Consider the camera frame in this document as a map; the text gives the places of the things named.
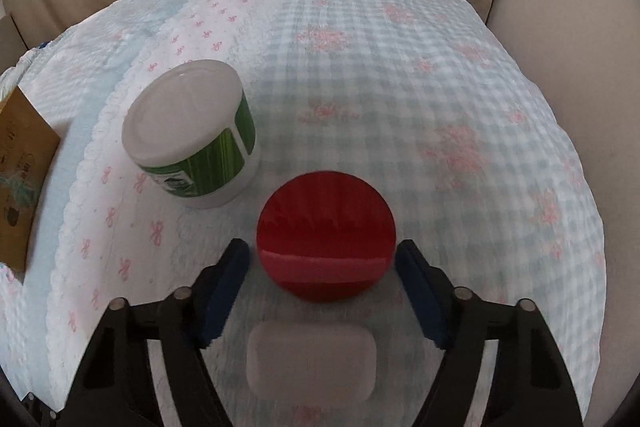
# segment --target white lid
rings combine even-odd
[[[178,163],[234,123],[242,99],[236,70],[194,60],[163,73],[143,90],[122,125],[122,145],[143,167]]]

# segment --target brown cardboard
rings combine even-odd
[[[26,267],[31,224],[60,138],[17,87],[0,102],[0,263]]]

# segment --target blue gripper pad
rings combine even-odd
[[[218,263],[202,270],[193,283],[193,336],[201,349],[222,335],[249,270],[250,258],[249,245],[242,239],[232,239]]]
[[[444,272],[431,267],[410,239],[396,250],[396,271],[420,323],[422,334],[440,349],[450,345],[450,296],[453,285]]]

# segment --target white soap bar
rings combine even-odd
[[[261,399],[349,407],[376,384],[376,341],[352,324],[264,322],[249,335],[246,377]]]

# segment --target bed sheet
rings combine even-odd
[[[219,209],[189,210],[126,157],[133,99],[187,60],[238,70],[262,147],[254,181]],[[164,297],[255,243],[269,195],[303,172],[372,184],[398,239],[484,299],[536,300],[583,414],[604,316],[602,223],[579,158],[539,90],[464,0],[121,0],[65,32],[20,86],[63,135],[43,191],[24,282],[0,280],[0,362],[20,394],[60,409],[107,302]],[[348,410],[255,398],[249,331],[268,319],[353,321],[378,343],[371,399]],[[468,425],[479,425],[487,352]],[[178,425],[158,346],[154,380]],[[420,408],[441,352],[420,334],[395,273],[344,303],[304,303],[255,260],[223,337],[204,354],[235,425],[398,425]]]

